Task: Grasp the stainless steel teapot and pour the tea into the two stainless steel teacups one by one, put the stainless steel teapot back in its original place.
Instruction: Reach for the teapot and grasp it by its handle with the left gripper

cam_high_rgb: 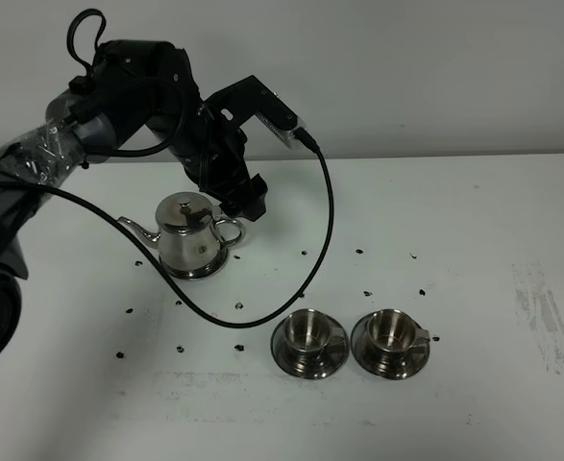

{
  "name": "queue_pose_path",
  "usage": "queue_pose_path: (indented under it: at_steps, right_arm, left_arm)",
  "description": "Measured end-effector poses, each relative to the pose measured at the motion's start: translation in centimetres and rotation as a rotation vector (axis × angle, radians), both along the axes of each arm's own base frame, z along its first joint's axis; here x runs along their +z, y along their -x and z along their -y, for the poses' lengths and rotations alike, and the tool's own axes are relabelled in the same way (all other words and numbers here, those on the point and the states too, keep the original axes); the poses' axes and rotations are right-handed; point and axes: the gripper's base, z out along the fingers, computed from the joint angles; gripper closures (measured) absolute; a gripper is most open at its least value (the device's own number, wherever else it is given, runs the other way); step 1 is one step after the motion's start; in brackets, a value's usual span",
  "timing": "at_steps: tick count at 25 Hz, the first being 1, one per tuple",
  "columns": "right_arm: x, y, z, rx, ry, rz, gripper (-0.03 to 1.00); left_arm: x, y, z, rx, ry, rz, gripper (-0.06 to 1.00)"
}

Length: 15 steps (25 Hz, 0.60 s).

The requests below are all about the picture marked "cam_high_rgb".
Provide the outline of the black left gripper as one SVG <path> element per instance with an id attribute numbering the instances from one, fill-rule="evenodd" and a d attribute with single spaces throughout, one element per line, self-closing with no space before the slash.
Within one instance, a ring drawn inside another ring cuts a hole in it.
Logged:
<path id="1" fill-rule="evenodd" d="M 244 142 L 218 110 L 202 104 L 169 148 L 199 190 L 219 201 L 227 216 L 255 222 L 266 212 L 267 184 L 249 176 L 243 159 Z"/>

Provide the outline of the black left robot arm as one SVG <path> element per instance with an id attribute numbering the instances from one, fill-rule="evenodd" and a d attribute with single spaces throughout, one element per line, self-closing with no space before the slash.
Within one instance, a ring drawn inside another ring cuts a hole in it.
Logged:
<path id="1" fill-rule="evenodd" d="M 267 185 L 249 174 L 247 138 L 232 121 L 254 115 L 258 91 L 251 77 L 226 87 L 225 108 L 201 96 L 181 48 L 142 40 L 98 47 L 85 74 L 48 105 L 45 122 L 0 148 L 0 352 L 16 330 L 18 283 L 28 276 L 19 230 L 76 168 L 129 158 L 125 143 L 139 129 L 149 129 L 225 214 L 264 214 Z"/>

